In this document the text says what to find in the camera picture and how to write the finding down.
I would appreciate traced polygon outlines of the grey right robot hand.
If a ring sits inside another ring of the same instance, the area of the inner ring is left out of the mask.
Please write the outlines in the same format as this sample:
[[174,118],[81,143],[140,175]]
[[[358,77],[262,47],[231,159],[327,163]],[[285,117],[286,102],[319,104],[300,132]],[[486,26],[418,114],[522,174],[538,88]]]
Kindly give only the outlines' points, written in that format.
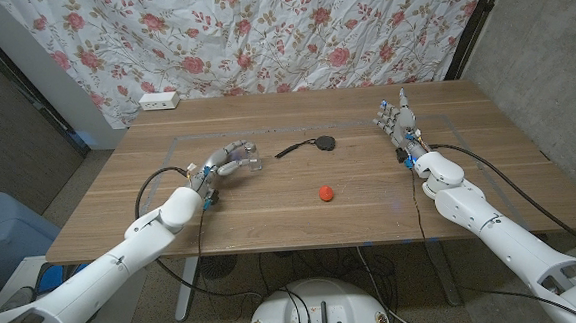
[[404,88],[400,89],[399,101],[398,107],[386,100],[382,101],[381,111],[377,113],[373,122],[391,138],[397,150],[397,161],[412,166],[430,149],[422,142],[420,130],[416,126],[416,117],[409,108]]

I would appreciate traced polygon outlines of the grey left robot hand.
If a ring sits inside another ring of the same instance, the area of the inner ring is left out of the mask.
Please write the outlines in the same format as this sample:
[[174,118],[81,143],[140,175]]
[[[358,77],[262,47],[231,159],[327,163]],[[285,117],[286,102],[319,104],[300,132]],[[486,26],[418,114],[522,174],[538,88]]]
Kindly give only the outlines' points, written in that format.
[[211,187],[216,176],[227,176],[240,167],[247,167],[252,172],[261,170],[262,161],[256,144],[247,140],[232,142],[212,153],[200,171],[190,178],[188,186],[200,192]]

